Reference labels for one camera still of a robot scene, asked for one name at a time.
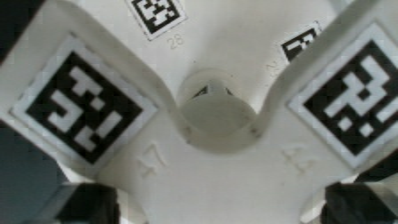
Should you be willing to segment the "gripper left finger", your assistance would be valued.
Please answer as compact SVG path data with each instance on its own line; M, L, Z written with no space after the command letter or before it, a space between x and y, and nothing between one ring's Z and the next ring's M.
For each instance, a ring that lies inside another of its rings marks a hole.
M33 218L38 224L118 224L116 191L95 183L61 184Z

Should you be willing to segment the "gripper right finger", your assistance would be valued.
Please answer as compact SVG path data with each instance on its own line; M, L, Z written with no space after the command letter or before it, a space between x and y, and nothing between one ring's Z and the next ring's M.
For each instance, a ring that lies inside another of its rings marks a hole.
M379 182L331 184L314 224L398 224L398 189Z

